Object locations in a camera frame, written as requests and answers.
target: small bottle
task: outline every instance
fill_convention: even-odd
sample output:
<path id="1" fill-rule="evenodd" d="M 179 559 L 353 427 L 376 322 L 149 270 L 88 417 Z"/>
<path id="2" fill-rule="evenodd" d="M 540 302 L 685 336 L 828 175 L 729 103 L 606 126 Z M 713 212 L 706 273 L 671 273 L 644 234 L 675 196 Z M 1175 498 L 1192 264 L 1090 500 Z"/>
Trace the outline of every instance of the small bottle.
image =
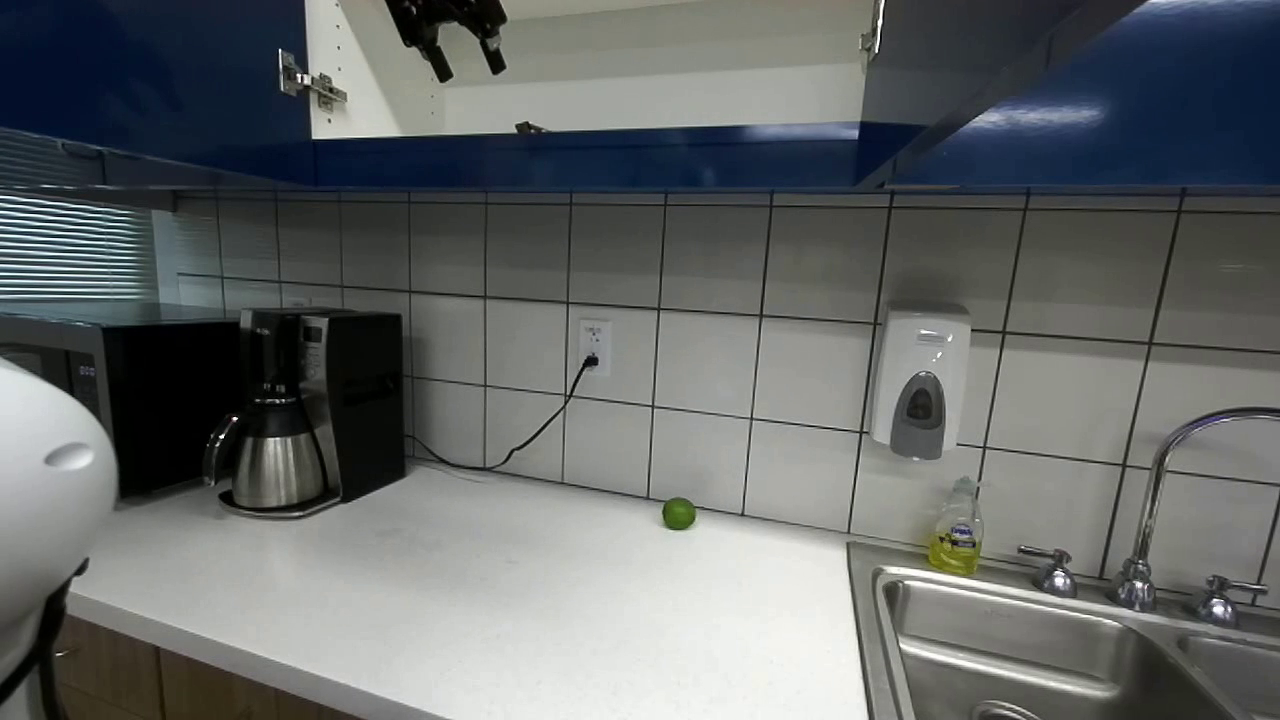
<path id="1" fill-rule="evenodd" d="M 981 486 L 962 476 L 924 545 L 924 559 L 938 573 L 974 576 L 986 555 Z"/>

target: black coffee maker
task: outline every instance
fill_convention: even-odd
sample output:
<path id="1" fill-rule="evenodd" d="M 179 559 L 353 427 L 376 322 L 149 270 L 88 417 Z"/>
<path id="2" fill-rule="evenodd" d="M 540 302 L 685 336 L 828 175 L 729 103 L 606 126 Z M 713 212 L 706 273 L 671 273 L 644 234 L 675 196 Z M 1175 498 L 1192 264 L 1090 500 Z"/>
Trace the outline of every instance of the black coffee maker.
<path id="1" fill-rule="evenodd" d="M 246 411 L 204 476 L 253 516 L 313 516 L 403 476 L 401 315 L 246 311 Z"/>

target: kitchen counter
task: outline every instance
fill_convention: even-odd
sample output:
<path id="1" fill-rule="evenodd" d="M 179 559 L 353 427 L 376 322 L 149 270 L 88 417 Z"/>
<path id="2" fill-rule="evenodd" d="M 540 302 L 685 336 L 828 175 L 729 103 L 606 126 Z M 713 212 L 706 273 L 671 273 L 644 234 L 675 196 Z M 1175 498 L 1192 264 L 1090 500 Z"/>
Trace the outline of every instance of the kitchen counter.
<path id="1" fill-rule="evenodd" d="M 121 510 L 73 616 L 376 720 L 869 717 L 841 535 L 445 467 L 313 520 Z"/>

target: window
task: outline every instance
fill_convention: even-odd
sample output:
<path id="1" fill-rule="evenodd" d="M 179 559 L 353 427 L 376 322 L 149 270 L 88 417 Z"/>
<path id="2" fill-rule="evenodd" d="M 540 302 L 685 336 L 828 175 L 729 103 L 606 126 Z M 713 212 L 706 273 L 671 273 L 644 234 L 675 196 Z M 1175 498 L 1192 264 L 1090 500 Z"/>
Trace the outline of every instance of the window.
<path id="1" fill-rule="evenodd" d="M 149 212 L 0 196 L 0 305 L 62 302 L 157 302 Z"/>

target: backsplash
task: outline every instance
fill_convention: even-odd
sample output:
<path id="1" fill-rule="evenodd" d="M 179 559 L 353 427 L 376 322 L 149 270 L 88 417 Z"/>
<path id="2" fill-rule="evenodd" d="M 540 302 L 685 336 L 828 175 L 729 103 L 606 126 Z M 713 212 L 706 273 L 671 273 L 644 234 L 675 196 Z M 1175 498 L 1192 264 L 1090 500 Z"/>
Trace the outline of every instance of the backsplash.
<path id="1" fill-rule="evenodd" d="M 920 545 L 986 482 L 989 552 L 1114 573 L 1152 450 L 1226 404 L 1280 404 L 1280 202 L 1237 196 L 277 196 L 157 212 L 179 305 L 390 308 L 412 427 L 502 461 L 567 388 L 576 325 L 611 325 L 518 476 Z M 966 427 L 938 466 L 869 427 L 878 315 L 966 305 Z M 1280 427 L 1171 458 L 1157 582 L 1280 589 Z"/>

